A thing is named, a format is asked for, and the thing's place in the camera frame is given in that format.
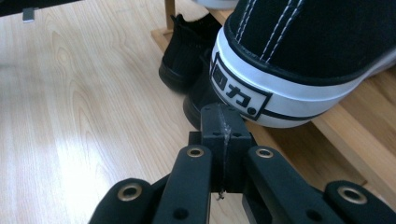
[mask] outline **shoe rack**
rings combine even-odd
[[[172,37],[170,15],[176,13],[175,0],[164,2],[166,27],[151,32],[163,52]],[[230,10],[208,11],[221,24],[232,13]],[[395,86],[394,66],[363,81],[340,104],[310,124],[294,131],[281,131],[292,135],[301,134],[304,147],[323,147],[318,151],[297,149],[302,143],[295,137],[285,139],[289,141],[287,147],[295,145],[295,150],[285,149],[279,131],[251,122],[247,122],[247,126],[259,144],[280,150],[308,183],[315,187],[323,187],[323,182],[329,182],[329,179],[345,178],[373,191],[396,211]]]

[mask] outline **light wood floor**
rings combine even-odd
[[[177,12],[206,14],[190,0],[177,0]],[[195,130],[184,95],[158,77],[163,54],[150,31],[164,26],[160,0],[85,0],[38,10],[31,23],[0,18],[0,223],[87,223],[115,183],[170,172]],[[247,126],[320,189],[365,183],[311,123]],[[248,222],[240,195],[212,200],[210,218]]]

